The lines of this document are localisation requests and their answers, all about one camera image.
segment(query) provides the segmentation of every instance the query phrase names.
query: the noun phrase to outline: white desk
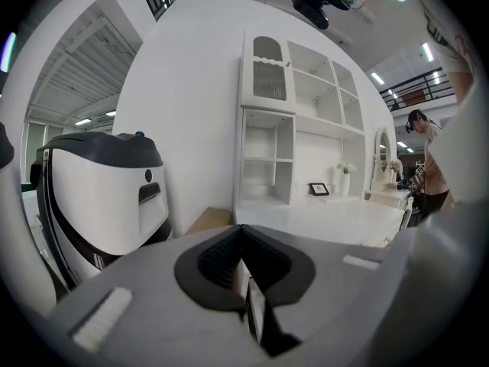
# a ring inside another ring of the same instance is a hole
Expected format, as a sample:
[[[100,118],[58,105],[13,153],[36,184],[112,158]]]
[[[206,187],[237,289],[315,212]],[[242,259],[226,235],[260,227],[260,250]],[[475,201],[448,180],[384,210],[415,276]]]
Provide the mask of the white desk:
[[[369,201],[379,203],[393,208],[406,209],[407,197],[410,195],[409,190],[367,190],[367,194],[370,194]]]
[[[289,206],[237,209],[237,224],[269,227],[330,242],[384,247],[396,235],[404,211],[366,200],[323,203],[308,196]]]

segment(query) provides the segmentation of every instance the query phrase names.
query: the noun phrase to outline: white cabinet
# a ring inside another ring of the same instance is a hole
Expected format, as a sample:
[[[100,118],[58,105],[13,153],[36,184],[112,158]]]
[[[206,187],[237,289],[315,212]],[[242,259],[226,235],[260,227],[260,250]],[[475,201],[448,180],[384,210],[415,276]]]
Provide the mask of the white cabinet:
[[[246,32],[240,85],[241,106],[295,113],[296,96],[287,43]]]
[[[341,160],[357,166],[350,195],[363,197],[363,127],[348,69],[302,45],[247,32],[238,105],[235,208],[291,204],[308,194],[312,182],[323,182],[334,195]]]
[[[367,194],[370,194],[369,201],[382,205],[392,206],[393,208],[405,210],[407,207],[407,199],[410,196],[408,190],[367,190]]]
[[[295,142],[293,116],[242,108],[238,114],[241,147],[238,148],[235,207],[289,204]]]

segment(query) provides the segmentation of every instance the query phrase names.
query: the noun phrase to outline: mirror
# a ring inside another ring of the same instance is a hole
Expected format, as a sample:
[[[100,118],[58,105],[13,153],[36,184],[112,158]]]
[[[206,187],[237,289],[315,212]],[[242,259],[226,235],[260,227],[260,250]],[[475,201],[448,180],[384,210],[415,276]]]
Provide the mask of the mirror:
[[[390,141],[386,128],[379,128],[375,135],[374,175],[372,190],[385,190],[390,179]]]
[[[379,151],[381,153],[381,166],[382,166],[382,171],[385,172],[385,169],[387,168],[387,151],[390,151],[389,149],[389,139],[387,138],[387,133],[382,132],[381,136],[381,143],[379,144]]]

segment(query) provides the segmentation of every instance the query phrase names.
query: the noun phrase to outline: person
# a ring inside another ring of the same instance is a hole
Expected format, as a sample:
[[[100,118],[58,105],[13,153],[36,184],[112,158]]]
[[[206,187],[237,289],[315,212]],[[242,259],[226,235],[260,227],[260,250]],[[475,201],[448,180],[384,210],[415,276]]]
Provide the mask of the person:
[[[429,145],[442,130],[434,123],[428,121],[426,115],[420,110],[413,110],[408,115],[408,123],[416,132],[426,137],[424,173],[425,195],[421,213],[422,219],[425,219],[430,213],[438,212],[442,208],[443,203],[449,194],[449,188],[445,178],[429,153]]]
[[[458,104],[461,105],[474,82],[475,67],[478,64],[474,48],[459,25],[446,25],[449,14],[439,0],[419,2],[426,18],[426,30],[433,41],[432,49],[447,74]]]

